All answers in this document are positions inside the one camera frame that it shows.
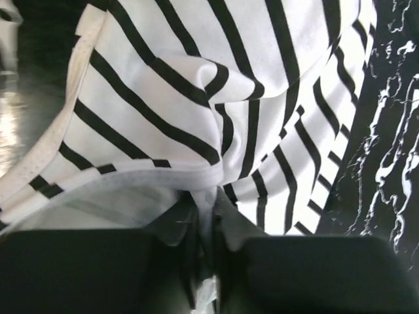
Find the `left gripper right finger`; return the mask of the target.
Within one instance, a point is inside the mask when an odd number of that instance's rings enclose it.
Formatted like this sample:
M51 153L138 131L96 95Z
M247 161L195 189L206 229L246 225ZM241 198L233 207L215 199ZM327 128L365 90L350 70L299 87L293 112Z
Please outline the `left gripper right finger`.
M213 269L217 278L217 313L258 313L247 288L251 258L246 242L265 233L240 214L219 188L212 210Z

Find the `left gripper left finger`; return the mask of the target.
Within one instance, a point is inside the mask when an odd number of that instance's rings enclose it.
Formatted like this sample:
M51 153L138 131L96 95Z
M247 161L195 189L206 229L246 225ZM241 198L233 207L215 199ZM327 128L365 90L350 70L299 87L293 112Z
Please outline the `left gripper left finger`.
M189 193L150 225L149 309L196 307L198 227L198 210Z

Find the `striped tank top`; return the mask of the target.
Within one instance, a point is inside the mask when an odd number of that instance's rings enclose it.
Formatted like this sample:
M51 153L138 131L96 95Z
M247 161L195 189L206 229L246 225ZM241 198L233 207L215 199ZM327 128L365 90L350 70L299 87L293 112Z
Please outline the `striped tank top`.
M279 245L314 232L374 42L373 1L89 2L65 102L1 177L2 313L217 313L221 188L265 233L246 242L258 313L327 311L287 292ZM194 309L149 309L150 225L198 210Z

